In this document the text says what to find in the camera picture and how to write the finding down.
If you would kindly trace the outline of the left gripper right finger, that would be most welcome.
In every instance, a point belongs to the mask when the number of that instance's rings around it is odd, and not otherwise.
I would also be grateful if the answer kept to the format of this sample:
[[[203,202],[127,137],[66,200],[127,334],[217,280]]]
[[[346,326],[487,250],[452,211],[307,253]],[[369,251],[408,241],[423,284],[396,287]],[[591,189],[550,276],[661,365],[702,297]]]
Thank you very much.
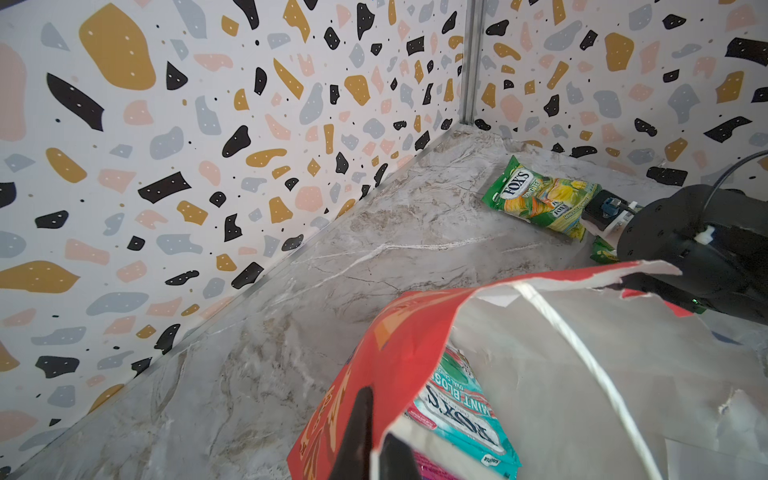
[[[387,434],[379,455],[381,480],[421,480],[411,448],[392,434]]]

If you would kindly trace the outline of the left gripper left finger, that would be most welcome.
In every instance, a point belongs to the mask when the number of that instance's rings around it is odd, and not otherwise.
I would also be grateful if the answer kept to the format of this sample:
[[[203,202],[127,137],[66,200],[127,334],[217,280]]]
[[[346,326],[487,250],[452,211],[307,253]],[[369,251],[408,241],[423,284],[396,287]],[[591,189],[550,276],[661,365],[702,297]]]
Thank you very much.
[[[339,452],[331,470],[330,480],[368,480],[372,440],[373,391],[362,388],[344,431]]]

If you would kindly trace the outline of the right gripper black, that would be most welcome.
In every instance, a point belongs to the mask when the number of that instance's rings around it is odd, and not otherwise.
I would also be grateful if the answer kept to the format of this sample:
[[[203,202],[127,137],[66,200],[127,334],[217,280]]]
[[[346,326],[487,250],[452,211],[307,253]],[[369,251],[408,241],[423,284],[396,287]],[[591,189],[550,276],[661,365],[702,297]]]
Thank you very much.
[[[767,322],[767,203],[693,185],[654,201],[619,237],[621,261],[665,261],[677,274],[636,274],[633,290],[686,311]]]

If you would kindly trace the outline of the teal mint candy bag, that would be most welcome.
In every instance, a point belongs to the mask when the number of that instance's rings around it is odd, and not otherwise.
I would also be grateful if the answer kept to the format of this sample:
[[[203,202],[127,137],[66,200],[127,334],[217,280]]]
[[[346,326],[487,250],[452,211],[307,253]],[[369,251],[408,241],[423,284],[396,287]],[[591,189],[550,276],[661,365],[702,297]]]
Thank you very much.
[[[521,461],[469,361],[452,344],[405,416],[481,464],[494,479],[515,479]]]

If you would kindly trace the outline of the green yellow candy bag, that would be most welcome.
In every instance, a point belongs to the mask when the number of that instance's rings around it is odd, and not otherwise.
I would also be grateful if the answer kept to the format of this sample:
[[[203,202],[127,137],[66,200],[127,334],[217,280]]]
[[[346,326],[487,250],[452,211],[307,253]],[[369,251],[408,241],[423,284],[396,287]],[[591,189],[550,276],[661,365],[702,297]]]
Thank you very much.
[[[581,216],[601,190],[597,183],[539,174],[512,156],[482,201],[493,210],[582,241],[586,228]]]

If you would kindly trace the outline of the red paper bag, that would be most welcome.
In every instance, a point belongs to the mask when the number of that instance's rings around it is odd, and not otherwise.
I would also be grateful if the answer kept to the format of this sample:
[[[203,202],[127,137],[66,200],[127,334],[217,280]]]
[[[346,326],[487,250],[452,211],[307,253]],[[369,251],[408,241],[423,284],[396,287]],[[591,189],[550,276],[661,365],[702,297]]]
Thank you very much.
[[[373,320],[287,458],[329,479],[358,392],[373,391],[369,479],[387,434],[415,461],[494,479],[405,416],[447,344],[467,358],[521,467],[515,479],[763,479],[767,377],[754,352],[633,290],[636,261],[407,293]]]

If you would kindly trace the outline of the green snack pack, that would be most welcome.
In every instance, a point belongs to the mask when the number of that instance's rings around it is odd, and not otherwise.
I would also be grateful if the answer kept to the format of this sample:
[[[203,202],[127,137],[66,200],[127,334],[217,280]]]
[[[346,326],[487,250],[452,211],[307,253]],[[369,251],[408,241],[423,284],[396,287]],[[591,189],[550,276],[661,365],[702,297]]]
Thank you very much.
[[[599,236],[594,238],[591,245],[590,259],[603,265],[619,262],[616,248]]]

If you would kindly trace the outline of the right corner aluminium post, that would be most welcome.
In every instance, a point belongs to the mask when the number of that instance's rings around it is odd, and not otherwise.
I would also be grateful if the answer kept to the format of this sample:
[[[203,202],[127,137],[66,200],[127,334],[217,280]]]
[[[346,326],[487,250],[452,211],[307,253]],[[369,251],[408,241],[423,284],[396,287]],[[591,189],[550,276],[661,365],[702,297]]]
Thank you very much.
[[[459,107],[460,123],[463,125],[472,125],[474,123],[485,3],[485,0],[467,1],[462,89]]]

